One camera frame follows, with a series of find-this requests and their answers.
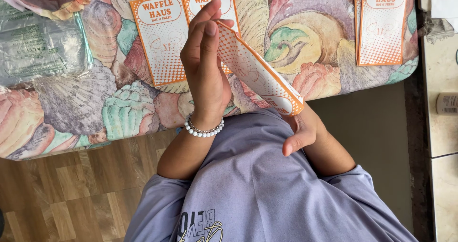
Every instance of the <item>seashell print tablecloth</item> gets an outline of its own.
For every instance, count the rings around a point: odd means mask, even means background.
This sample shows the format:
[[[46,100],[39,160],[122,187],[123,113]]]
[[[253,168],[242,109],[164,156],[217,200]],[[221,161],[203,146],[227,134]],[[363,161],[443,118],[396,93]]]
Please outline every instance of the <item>seashell print tablecloth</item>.
[[[82,11],[95,67],[0,91],[0,157],[12,160],[176,128],[193,109],[187,83],[151,87],[130,0]],[[235,0],[242,38],[306,100],[407,78],[418,64],[414,0],[407,1],[402,65],[357,67],[353,0]],[[235,75],[225,116],[269,107]]]

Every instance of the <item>wooden floor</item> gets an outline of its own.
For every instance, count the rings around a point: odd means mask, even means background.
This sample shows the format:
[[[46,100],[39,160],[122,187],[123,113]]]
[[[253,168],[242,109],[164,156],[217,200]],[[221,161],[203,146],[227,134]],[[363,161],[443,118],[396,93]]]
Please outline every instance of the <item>wooden floor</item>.
[[[175,130],[102,149],[0,159],[0,242],[122,242],[141,191]]]

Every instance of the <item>silver bracelet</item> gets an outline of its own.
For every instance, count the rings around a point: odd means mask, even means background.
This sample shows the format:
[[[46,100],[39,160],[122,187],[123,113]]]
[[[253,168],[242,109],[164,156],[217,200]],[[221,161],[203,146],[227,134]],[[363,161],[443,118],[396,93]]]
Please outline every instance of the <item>silver bracelet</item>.
[[[209,130],[205,130],[205,131],[202,131],[202,130],[199,130],[198,128],[196,128],[192,122],[191,122],[191,116],[192,116],[192,112],[189,113],[188,116],[186,116],[186,119],[185,119],[185,129],[190,133],[192,134],[193,136],[195,137],[212,137],[214,136],[215,134],[218,134],[221,129],[223,129],[224,127],[224,120],[221,118],[221,122],[219,123],[218,126],[216,126],[215,128],[213,129],[209,129]]]

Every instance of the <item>bottle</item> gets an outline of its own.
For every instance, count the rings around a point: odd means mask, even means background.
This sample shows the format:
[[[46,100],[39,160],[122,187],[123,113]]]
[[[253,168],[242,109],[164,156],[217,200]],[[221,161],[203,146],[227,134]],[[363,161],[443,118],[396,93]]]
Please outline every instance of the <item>bottle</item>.
[[[436,110],[439,115],[458,116],[458,93],[440,93]]]

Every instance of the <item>lavender t-shirt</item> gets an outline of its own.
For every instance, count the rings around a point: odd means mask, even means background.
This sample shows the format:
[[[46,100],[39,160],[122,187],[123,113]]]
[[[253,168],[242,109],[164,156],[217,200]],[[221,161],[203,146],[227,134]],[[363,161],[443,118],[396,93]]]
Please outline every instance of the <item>lavender t-shirt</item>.
[[[409,242],[361,166],[319,177],[273,110],[225,118],[192,181],[154,175],[125,242]]]

